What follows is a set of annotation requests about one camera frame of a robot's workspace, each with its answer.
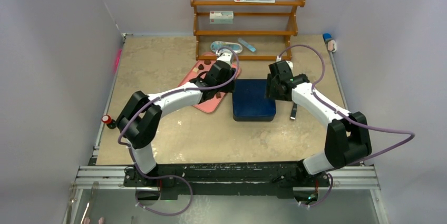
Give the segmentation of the black handled metal tongs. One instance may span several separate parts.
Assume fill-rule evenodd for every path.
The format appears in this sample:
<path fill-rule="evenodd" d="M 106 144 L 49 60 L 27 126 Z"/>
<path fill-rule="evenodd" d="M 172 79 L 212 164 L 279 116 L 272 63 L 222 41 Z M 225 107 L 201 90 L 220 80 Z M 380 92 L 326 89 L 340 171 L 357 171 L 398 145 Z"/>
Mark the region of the black handled metal tongs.
<path fill-rule="evenodd" d="M 292 121 L 296 120 L 297 108 L 298 105 L 294 103 L 289 117 Z"/>

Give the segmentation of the dark blue tin lid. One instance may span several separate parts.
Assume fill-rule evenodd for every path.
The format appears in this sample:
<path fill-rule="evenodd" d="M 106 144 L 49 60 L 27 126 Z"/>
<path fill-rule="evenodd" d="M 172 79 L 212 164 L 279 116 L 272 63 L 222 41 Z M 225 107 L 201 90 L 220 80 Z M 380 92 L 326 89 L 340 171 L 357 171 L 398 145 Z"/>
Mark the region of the dark blue tin lid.
<path fill-rule="evenodd" d="M 238 79 L 232 93 L 233 115 L 276 115 L 275 100 L 265 98 L 265 79 Z"/>

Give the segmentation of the blue chocolate tin box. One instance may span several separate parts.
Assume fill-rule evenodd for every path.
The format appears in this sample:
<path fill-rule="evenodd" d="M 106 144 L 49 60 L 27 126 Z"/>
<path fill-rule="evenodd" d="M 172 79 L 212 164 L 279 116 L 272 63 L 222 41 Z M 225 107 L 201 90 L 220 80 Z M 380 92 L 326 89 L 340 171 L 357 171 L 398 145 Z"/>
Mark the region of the blue chocolate tin box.
<path fill-rule="evenodd" d="M 233 115 L 233 119 L 237 122 L 270 122 L 274 119 L 275 115 L 247 115 L 237 116 Z"/>

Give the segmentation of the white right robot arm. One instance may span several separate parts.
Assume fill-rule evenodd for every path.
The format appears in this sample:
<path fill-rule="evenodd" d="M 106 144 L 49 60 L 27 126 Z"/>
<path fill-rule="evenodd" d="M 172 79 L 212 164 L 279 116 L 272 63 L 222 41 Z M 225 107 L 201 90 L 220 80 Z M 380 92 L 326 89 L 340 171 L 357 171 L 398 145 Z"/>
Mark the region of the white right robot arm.
<path fill-rule="evenodd" d="M 366 124 L 363 113 L 351 113 L 333 103 L 315 89 L 305 74 L 294 76 L 287 61 L 270 64 L 269 70 L 266 97 L 294 102 L 326 128 L 323 151 L 298 164 L 296 179 L 300 184 L 307 186 L 317 174 L 342 168 L 372 153 L 369 131 L 362 127 Z"/>

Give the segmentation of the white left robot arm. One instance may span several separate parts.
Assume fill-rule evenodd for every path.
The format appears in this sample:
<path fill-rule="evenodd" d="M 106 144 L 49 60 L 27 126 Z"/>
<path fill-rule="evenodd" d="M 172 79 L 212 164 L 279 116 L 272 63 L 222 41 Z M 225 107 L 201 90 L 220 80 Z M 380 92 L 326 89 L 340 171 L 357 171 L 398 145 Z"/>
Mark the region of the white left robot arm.
<path fill-rule="evenodd" d="M 157 134 L 160 121 L 166 115 L 187 106 L 204 103 L 219 92 L 232 92 L 237 67 L 224 61 L 215 61 L 205 73 L 185 84 L 157 94 L 132 94 L 116 120 L 120 131 L 118 143 L 129 148 L 131 158 L 139 170 L 137 180 L 145 187 L 157 181 L 154 168 L 157 163 L 151 142 Z"/>

